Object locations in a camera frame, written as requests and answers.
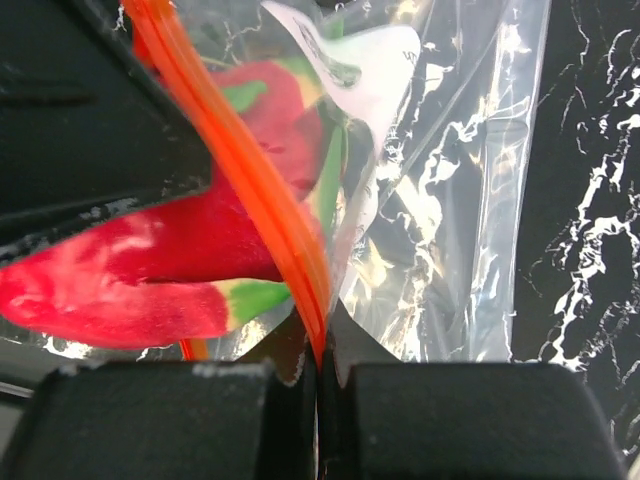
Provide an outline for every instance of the clear plastic bag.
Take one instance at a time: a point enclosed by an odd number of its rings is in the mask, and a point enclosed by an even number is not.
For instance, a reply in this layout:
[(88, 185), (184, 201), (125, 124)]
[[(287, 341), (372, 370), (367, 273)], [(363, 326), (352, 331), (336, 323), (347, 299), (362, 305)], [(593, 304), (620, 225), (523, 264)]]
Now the clear plastic bag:
[[(309, 0), (176, 0), (172, 8), (205, 65), (192, 66), (200, 80), (212, 78), (242, 120), (230, 113), (221, 128), (248, 130), (258, 150), (238, 155), (261, 157), (273, 179), (262, 190), (260, 172), (253, 185), (231, 182), (272, 254), (262, 271), (276, 273), (224, 279), (249, 280), (255, 300), (242, 296), (247, 289), (225, 297), (252, 307), (225, 320), (227, 331), (257, 318), (210, 341), (210, 353), (235, 358), (284, 318), (291, 303), (273, 290), (279, 271), (318, 338), (312, 317), (323, 319), (342, 294), (355, 320), (403, 359), (504, 358), (548, 2), (357, 0), (334, 11)], [(198, 126), (205, 110), (186, 113)], [(236, 167), (222, 170), (234, 178)], [(261, 204), (271, 210), (256, 214)], [(277, 220), (300, 228), (283, 223), (275, 238)]]

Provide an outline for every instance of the black object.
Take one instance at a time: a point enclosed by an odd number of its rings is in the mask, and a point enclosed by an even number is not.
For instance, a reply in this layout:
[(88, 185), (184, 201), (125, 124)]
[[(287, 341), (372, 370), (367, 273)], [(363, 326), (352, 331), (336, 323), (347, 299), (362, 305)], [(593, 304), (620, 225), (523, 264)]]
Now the black object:
[[(320, 478), (625, 478), (567, 370), (403, 364), (341, 305), (328, 340)], [(311, 479), (312, 357), (294, 313), (235, 363), (65, 367), (37, 389), (0, 478)]]
[[(293, 364), (271, 359), (281, 347)], [(311, 479), (315, 384), (296, 316), (242, 362), (63, 367), (36, 391), (0, 477)]]
[(0, 265), (211, 183), (208, 149), (105, 3), (0, 2)]
[(626, 478), (591, 393), (557, 366), (401, 363), (339, 307), (321, 379), (327, 480)]

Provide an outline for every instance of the black countertop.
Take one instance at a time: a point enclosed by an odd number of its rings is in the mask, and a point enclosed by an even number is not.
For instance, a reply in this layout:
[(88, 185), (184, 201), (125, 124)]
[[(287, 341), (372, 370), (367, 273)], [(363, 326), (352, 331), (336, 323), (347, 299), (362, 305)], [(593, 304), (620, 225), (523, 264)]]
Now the black countertop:
[(640, 449), (640, 1), (553, 2), (518, 241), (513, 357), (579, 372)]

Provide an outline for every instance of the red bell pepper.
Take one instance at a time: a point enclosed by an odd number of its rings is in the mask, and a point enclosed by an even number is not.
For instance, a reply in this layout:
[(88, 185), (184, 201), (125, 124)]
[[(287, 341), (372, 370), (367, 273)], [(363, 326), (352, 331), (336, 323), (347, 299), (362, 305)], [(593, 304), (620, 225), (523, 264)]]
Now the red bell pepper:
[[(296, 76), (274, 62), (212, 75), (305, 198), (324, 158), (323, 128)], [(214, 175), (203, 195), (111, 220), (0, 270), (0, 313), (68, 340), (144, 348), (219, 336), (230, 318), (279, 303), (288, 291), (270, 283), (282, 278), (267, 248), (227, 179)]]

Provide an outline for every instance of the paper label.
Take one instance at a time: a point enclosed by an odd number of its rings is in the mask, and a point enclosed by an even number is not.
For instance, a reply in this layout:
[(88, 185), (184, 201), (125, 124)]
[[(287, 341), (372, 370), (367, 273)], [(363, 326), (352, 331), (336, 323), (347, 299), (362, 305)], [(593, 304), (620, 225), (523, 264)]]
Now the paper label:
[(300, 46), (335, 104), (369, 126), (379, 153), (420, 54), (416, 31), (388, 25), (327, 40), (300, 11), (270, 0), (262, 6)]

